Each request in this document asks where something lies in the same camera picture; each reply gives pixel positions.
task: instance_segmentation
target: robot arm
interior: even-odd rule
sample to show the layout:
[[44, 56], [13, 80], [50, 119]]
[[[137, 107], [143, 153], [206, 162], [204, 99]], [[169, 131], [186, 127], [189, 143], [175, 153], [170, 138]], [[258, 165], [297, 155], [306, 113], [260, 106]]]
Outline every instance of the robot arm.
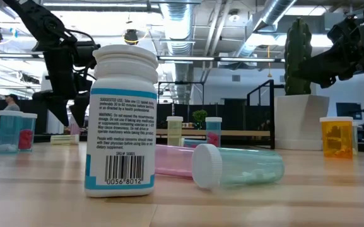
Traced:
[[[98, 48], [93, 39], [80, 42], [65, 28], [62, 21], [49, 10], [32, 0], [3, 0], [28, 28], [37, 40], [33, 51], [43, 52], [52, 90], [36, 92], [33, 99], [45, 102], [47, 108], [64, 124], [68, 125], [66, 105], [74, 100], [70, 107], [77, 124], [82, 126], [85, 110], [89, 105], [91, 81], [86, 80], [89, 68], [96, 65], [92, 52]], [[85, 67], [74, 73], [73, 67]]]
[[327, 37], [332, 40], [330, 50], [300, 63], [295, 77], [309, 80], [328, 88], [354, 74], [364, 73], [364, 18], [348, 16], [334, 25]]

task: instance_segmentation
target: wooden table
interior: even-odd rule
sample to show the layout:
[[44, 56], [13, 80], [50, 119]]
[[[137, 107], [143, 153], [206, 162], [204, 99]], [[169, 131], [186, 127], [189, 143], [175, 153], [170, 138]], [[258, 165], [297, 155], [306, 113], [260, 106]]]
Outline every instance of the wooden table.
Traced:
[[321, 152], [279, 151], [282, 181], [218, 192], [157, 176], [145, 197], [87, 198], [86, 144], [38, 144], [0, 156], [0, 226], [345, 226], [364, 227], [364, 153], [324, 160]]
[[[166, 136], [168, 129], [157, 129], [156, 136]], [[182, 136], [205, 136], [205, 130], [196, 129], [182, 129]], [[270, 136], [269, 131], [235, 131], [235, 130], [222, 130], [222, 136]]]

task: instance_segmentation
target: potted cactus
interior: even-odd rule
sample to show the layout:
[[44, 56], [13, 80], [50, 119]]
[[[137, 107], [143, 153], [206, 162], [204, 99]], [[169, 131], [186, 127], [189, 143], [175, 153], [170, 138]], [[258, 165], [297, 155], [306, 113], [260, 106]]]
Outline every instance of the potted cactus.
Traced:
[[312, 34], [303, 19], [298, 18], [288, 29], [285, 42], [285, 93], [286, 95], [310, 95], [310, 81], [295, 78], [293, 73], [299, 64], [311, 57]]
[[296, 19], [285, 44], [286, 96], [274, 99], [276, 148], [321, 150], [319, 119], [326, 117], [329, 97], [311, 95], [311, 82], [293, 77], [299, 64], [311, 57], [312, 34], [303, 19]]

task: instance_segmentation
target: computer monitor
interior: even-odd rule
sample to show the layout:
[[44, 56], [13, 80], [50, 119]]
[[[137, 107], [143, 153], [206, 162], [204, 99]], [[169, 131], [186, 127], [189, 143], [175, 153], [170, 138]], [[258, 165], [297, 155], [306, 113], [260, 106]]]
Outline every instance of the computer monitor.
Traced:
[[354, 120], [363, 120], [360, 103], [336, 103], [338, 117], [352, 117]]

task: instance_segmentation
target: white pill bottle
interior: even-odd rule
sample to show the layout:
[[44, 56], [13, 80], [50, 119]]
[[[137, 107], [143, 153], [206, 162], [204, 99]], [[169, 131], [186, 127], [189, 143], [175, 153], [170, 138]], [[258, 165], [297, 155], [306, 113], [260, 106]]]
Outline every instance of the white pill bottle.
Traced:
[[153, 191], [156, 144], [156, 55], [109, 45], [93, 52], [85, 192], [89, 197]]

